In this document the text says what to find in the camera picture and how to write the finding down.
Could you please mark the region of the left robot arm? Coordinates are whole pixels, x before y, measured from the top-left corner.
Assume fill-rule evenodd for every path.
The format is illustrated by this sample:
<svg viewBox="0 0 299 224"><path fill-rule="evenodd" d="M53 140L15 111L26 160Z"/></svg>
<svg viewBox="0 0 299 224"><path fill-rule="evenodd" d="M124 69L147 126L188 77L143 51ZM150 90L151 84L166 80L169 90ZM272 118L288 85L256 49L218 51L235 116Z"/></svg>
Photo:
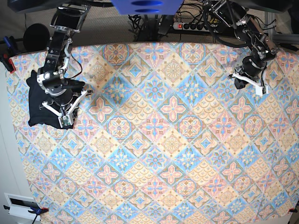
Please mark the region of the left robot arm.
<svg viewBox="0 0 299 224"><path fill-rule="evenodd" d="M242 60L241 66L235 68L234 73L228 75L234 80L237 89L243 89L246 85L254 86L256 94L262 96L269 93L269 86L263 74L267 63L277 56L278 48L264 31L265 28L255 21L254 16L247 14L239 4L229 0L205 0L203 1L203 19L210 34L220 43L232 48L248 47L251 54ZM237 40L244 44L232 44L222 40L208 21L212 16L220 21L220 24L232 28Z"/></svg>

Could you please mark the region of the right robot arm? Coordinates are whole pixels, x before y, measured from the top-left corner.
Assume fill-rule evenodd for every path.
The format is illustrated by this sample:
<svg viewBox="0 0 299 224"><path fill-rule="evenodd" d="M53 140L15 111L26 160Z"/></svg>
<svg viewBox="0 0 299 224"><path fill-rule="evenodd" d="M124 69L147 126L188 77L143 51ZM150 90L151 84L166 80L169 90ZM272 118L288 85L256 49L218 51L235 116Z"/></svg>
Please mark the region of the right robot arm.
<svg viewBox="0 0 299 224"><path fill-rule="evenodd" d="M52 102L42 106L58 116L72 121L77 116L80 101L92 91L83 89L85 83L65 78L72 57L72 37L80 32L92 6L103 3L93 0L9 0L7 5L18 13L31 13L56 8L50 26L55 29L47 47L44 66L38 69L37 83Z"/></svg>

